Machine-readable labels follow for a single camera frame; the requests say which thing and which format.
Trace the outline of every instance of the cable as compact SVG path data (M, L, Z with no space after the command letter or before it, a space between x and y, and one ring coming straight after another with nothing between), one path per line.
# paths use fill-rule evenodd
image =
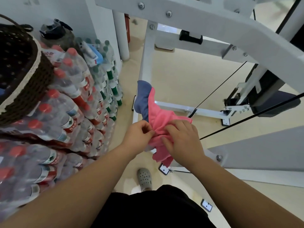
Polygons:
M256 21L256 18L255 18L255 10L253 9L253 18L254 20Z
M289 102L294 101L294 100L296 100L296 99L298 99L298 98L301 98L301 97L304 97L304 93L298 94L297 96L295 96L295 97L293 97L293 98L291 98L291 99L289 99L289 100L286 100L286 101L284 101L284 102L281 102L281 103L279 103L279 104L276 104L276 105L274 105L274 106L272 106L272 107L269 107L268 109L262 110L261 112L259 112L259 113L257 113L257 114L251 115L251 116L249 116L248 118L245 118L245 119L243 119L243 120L240 120L240 121L238 121L238 122L236 122L236 123L234 123L234 124L232 124L232 125L230 125L230 126L227 126L227 127L223 128L223 129L221 129L221 130L215 131L214 133L211 133L211 134L209 134L209 135L207 135L207 136L205 136L205 137L200 138L200 140L202 140L202 139L204 139L204 138L207 138L207 137L209 137L209 136L211 136L211 135L213 135L213 134L219 133L219 132L221 132L221 131L223 131L223 130L226 130L226 129L228 129L228 128L231 128L231 127L233 127L233 126L236 126L236 125L238 125L238 124L240 124L240 123L242 123L242 122L245 122L245 121L247 121L247 120L249 120L249 119L252 119L252 118L254 118L254 117L258 116L258 115L264 114L264 113L266 113L266 112L268 112L268 111L270 111L270 110L273 110L273 109L275 109L275 108L277 108L277 107L280 107L280 106L282 106L282 105L285 105L286 103L289 103Z
M232 75L234 75L243 65L245 65L246 62L247 61L245 61L236 71L234 71L234 73ZM231 78L232 75L230 75L222 84L224 84L229 78ZM206 101L207 98L205 98L197 107L195 107L194 110L196 110L204 101Z

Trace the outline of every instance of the pink cloth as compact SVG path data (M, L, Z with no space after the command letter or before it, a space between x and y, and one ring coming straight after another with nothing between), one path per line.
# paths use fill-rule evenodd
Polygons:
M169 121L175 119L183 119L192 123L192 119L184 116L176 116L172 110L161 109L154 102L155 89L152 87L148 98L148 108L149 108L149 123L152 129L155 131L155 135L149 141L149 145L156 148L156 153L153 154L153 160L157 162L162 162L166 167L169 167L173 161L173 157L168 152L167 148L164 146L161 138L168 138L173 142L172 137L169 135L168 131L165 130L165 126Z

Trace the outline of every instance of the person's left hand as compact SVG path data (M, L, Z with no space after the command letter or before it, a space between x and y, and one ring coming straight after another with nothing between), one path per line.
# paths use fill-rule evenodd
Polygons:
M121 146L135 157L143 152L154 133L149 122L145 120L135 122L128 127Z

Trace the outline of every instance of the wicker basket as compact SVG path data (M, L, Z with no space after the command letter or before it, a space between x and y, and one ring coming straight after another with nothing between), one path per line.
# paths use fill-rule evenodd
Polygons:
M0 24L0 126L28 115L43 97L54 77L54 68L39 42L12 19Z

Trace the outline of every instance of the foot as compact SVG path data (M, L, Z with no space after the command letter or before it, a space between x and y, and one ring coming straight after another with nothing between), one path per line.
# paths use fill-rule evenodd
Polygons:
M142 192L152 190L152 177L148 169L140 168L137 171L137 179Z

